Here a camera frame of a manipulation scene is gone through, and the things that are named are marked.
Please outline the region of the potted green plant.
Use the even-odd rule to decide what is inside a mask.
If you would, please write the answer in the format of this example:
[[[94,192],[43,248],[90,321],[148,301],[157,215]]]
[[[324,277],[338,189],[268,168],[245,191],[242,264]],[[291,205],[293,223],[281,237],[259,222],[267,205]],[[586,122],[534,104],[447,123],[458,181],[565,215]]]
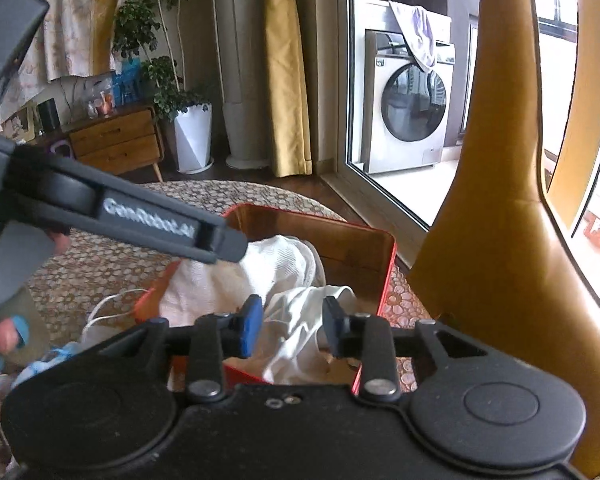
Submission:
[[[188,0],[123,0],[114,14],[112,53],[140,62],[140,82],[160,119],[172,122],[194,106],[208,112],[211,102],[186,77],[181,30]]]

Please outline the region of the white cloth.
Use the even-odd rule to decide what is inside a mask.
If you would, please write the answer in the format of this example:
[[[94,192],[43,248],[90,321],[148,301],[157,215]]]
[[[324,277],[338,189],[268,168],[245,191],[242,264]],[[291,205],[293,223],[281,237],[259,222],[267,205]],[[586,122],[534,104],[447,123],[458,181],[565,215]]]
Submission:
[[[238,263],[184,260],[170,278],[159,314],[186,326],[212,313],[234,313],[249,296],[263,302],[263,325],[250,358],[230,366],[279,385],[348,384],[353,370],[321,351],[323,300],[335,297],[348,313],[356,297],[329,285],[320,255],[306,240],[275,235],[248,244]]]

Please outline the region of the yellow curtain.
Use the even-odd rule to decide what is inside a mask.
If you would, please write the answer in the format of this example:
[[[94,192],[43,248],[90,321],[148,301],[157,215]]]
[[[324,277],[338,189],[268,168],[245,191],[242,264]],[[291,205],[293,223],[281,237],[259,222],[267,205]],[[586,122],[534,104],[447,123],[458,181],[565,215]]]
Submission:
[[[297,0],[264,0],[264,39],[274,174],[306,176],[312,159]]]

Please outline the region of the wooden drawer cabinet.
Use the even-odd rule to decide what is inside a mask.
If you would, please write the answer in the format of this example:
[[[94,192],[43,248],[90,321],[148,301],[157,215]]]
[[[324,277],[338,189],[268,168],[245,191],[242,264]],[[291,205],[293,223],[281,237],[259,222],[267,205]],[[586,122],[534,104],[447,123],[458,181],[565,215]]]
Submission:
[[[123,105],[109,115],[61,126],[29,145],[53,153],[63,143],[70,148],[70,157],[84,165],[115,176],[150,167],[156,180],[163,181],[159,164],[166,150],[150,104]]]

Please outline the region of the red tin box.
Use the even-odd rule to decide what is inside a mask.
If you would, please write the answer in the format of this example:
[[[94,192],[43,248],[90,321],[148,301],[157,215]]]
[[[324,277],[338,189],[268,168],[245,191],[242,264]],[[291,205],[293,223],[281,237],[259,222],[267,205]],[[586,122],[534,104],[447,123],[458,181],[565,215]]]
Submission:
[[[306,240],[320,255],[326,283],[348,286],[353,290],[356,307],[352,313],[375,314],[380,309],[388,290],[390,271],[396,255],[396,242],[392,235],[314,214],[298,214],[253,204],[235,206],[227,211],[225,218],[229,226],[245,234],[249,243],[275,235]],[[182,261],[184,260],[169,264],[151,289],[137,301],[134,316],[138,322],[160,315],[160,299]],[[229,360],[226,362],[226,370],[231,382],[265,382],[230,366]],[[342,362],[348,363],[352,368],[354,382],[354,364],[351,361]]]

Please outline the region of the standing air conditioner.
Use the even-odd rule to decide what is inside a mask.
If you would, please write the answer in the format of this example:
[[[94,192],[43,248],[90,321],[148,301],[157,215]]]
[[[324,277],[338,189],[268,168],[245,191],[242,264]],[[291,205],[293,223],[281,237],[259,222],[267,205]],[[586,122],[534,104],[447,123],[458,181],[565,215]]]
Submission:
[[[260,169],[270,163],[265,84],[263,0],[213,0],[222,112],[230,147],[227,165]]]

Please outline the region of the white washing machine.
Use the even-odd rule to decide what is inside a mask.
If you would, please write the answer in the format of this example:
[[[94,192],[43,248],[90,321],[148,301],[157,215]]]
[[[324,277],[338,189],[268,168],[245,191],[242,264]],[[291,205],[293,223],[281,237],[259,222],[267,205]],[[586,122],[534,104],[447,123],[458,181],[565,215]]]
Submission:
[[[365,89],[361,160],[368,174],[411,170],[441,162],[455,47],[452,18],[426,13],[434,67],[417,63],[388,2],[363,4]]]

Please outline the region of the white plant pot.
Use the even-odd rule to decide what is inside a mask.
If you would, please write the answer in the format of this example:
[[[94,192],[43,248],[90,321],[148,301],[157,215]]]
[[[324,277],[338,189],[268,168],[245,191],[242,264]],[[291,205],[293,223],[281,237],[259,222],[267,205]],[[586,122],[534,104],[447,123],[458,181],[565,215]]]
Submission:
[[[190,106],[175,117],[176,170],[180,174],[200,174],[212,166],[211,128],[210,104]]]

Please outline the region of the black speaker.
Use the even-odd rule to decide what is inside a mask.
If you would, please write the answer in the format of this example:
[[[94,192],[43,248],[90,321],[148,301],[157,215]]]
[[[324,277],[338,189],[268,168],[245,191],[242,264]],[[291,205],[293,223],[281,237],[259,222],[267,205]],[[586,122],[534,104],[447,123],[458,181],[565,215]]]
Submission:
[[[54,99],[48,99],[38,104],[38,117],[44,133],[51,133],[60,128],[60,119]]]

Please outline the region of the purple kettlebell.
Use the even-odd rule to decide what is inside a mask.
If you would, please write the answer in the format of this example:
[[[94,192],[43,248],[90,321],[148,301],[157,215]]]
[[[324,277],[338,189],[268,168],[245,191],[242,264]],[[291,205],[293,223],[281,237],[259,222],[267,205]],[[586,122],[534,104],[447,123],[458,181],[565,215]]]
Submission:
[[[48,152],[50,154],[62,156],[65,158],[76,158],[76,155],[74,154],[73,147],[69,139],[61,139],[50,144],[50,146],[48,147]]]

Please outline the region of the purple cloth on washer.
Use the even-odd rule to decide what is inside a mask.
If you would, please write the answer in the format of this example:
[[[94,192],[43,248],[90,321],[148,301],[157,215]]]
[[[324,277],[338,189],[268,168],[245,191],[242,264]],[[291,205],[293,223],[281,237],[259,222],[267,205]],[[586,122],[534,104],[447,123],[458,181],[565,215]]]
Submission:
[[[389,8],[417,65],[424,73],[431,73],[437,62],[437,53],[427,10],[422,6],[395,1],[389,1]]]

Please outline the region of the blue cartoon face mask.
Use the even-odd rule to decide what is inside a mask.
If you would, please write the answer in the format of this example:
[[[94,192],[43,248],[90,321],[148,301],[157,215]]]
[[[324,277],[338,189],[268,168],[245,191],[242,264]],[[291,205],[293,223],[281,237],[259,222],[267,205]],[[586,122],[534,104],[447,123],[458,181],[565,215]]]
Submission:
[[[12,383],[12,389],[31,379],[32,377],[49,370],[50,368],[57,366],[68,359],[73,358],[82,351],[82,346],[77,341],[70,341],[63,347],[55,347],[50,349],[41,359],[33,361],[27,365],[16,377]]]

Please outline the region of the floral cloth cover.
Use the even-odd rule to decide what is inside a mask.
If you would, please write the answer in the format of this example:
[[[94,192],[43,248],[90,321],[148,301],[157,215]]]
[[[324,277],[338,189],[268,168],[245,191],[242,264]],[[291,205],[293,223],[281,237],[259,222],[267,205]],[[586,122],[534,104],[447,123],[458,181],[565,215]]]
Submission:
[[[121,0],[46,0],[50,5],[0,106],[0,125],[53,81],[114,69],[114,14]]]

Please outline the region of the picture frame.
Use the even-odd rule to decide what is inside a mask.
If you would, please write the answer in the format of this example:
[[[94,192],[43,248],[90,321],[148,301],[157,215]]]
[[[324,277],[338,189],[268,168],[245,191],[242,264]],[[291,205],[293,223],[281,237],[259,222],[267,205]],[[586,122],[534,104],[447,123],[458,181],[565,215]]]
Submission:
[[[35,138],[33,112],[23,107],[3,124],[3,136],[17,144],[31,142]]]

